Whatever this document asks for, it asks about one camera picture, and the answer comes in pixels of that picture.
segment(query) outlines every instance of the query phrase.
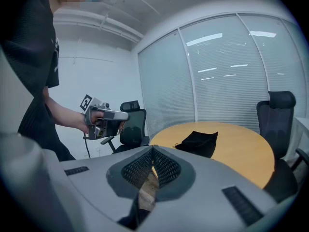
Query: person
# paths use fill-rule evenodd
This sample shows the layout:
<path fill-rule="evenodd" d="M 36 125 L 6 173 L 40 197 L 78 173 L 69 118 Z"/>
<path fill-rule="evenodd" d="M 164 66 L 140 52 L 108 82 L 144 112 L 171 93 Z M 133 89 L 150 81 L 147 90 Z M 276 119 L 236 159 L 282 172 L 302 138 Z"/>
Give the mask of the person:
<path fill-rule="evenodd" d="M 18 132 L 35 140 L 41 148 L 53 150 L 59 161 L 74 157 L 61 143 L 55 124 L 88 133 L 84 115 L 62 107 L 48 92 L 49 88 L 59 85 L 58 68 L 61 68 L 53 14 L 62 5 L 76 1 L 84 0 L 26 0 L 18 9 L 12 28 L 1 39 L 12 69 L 33 95 Z M 91 120 L 94 123 L 103 116 L 96 111 Z"/>

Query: black bag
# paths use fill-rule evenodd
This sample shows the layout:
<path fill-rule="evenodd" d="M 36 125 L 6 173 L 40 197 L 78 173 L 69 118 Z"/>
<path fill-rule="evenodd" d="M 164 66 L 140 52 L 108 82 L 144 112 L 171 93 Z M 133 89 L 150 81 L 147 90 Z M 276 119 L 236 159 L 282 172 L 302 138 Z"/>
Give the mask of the black bag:
<path fill-rule="evenodd" d="M 181 144 L 176 145 L 174 148 L 211 158 L 216 148 L 217 137 L 218 132 L 206 134 L 193 131 Z"/>

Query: cable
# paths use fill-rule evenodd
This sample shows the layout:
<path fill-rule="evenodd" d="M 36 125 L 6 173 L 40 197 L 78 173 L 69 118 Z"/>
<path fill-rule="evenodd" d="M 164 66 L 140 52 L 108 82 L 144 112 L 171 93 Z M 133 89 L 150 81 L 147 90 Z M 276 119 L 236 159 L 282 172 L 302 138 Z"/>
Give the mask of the cable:
<path fill-rule="evenodd" d="M 87 145 L 87 141 L 86 141 L 85 138 L 84 138 L 84 140 L 85 140 L 85 145 L 86 145 L 86 149 L 87 149 L 87 152 L 88 152 L 88 156 L 89 156 L 89 158 L 91 158 L 90 153 L 89 153 L 89 149 L 88 149 L 88 145 Z"/>

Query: glass wall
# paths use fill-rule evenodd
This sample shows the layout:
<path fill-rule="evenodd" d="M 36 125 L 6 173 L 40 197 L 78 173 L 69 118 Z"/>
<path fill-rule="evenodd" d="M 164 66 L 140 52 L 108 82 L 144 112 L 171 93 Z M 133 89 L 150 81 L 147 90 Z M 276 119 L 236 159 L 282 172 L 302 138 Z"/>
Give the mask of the glass wall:
<path fill-rule="evenodd" d="M 195 117 L 258 133 L 256 105 L 268 100 L 268 91 L 291 91 L 297 102 L 295 116 L 309 115 L 308 45 L 296 25 L 268 16 L 231 14 L 179 32 L 139 54 L 151 137 Z"/>

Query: ceiling light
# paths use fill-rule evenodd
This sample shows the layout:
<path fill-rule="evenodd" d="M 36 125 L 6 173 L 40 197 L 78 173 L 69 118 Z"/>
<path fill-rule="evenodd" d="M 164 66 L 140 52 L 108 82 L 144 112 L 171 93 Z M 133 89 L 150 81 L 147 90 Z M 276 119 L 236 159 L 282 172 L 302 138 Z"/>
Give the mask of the ceiling light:
<path fill-rule="evenodd" d="M 222 33 L 217 33 L 217 34 L 205 36 L 205 37 L 187 42 L 187 46 L 192 46 L 192 45 L 204 42 L 204 41 L 209 41 L 209 40 L 218 39 L 218 38 L 222 38 Z"/>
<path fill-rule="evenodd" d="M 202 70 L 202 71 L 198 71 L 198 73 L 207 72 L 207 71 L 212 71 L 212 70 L 216 70 L 216 69 L 217 69 L 217 67 L 216 67 L 216 68 L 211 68 L 211 69 Z"/>
<path fill-rule="evenodd" d="M 241 66 L 248 66 L 248 65 L 247 64 L 231 65 L 231 67 L 241 67 Z"/>
<path fill-rule="evenodd" d="M 209 77 L 209 78 L 204 78 L 204 79 L 201 79 L 201 81 L 203 80 L 208 80 L 208 79 L 213 79 L 214 77 Z"/>
<path fill-rule="evenodd" d="M 250 31 L 250 34 L 255 35 L 255 36 L 265 36 L 265 37 L 270 37 L 270 38 L 274 38 L 277 35 L 276 33 L 262 32 L 262 31 Z"/>

